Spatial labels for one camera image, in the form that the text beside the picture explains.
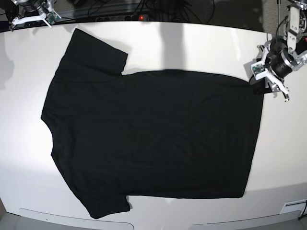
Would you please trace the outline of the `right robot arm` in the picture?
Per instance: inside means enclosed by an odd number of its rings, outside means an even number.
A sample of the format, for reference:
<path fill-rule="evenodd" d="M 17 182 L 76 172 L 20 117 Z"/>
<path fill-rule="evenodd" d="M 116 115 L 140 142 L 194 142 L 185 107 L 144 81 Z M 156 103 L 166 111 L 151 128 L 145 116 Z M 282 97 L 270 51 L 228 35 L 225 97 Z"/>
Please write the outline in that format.
<path fill-rule="evenodd" d="M 52 27 L 62 17 L 54 10 L 54 0 L 12 0 L 16 6 L 21 7 L 21 14 L 13 18 L 9 30 L 16 26 L 33 22 L 44 22 Z"/>

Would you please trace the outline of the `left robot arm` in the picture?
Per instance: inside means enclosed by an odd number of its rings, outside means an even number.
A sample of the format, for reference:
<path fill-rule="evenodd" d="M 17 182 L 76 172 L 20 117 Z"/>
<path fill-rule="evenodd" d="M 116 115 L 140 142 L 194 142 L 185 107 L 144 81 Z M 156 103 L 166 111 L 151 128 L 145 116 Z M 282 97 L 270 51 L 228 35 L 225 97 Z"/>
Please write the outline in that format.
<path fill-rule="evenodd" d="M 290 3 L 288 15 L 278 21 L 276 35 L 258 46 L 249 80 L 255 85 L 256 95 L 281 92 L 286 102 L 289 90 L 284 85 L 285 77 L 307 64 L 307 2 L 291 0 Z"/>

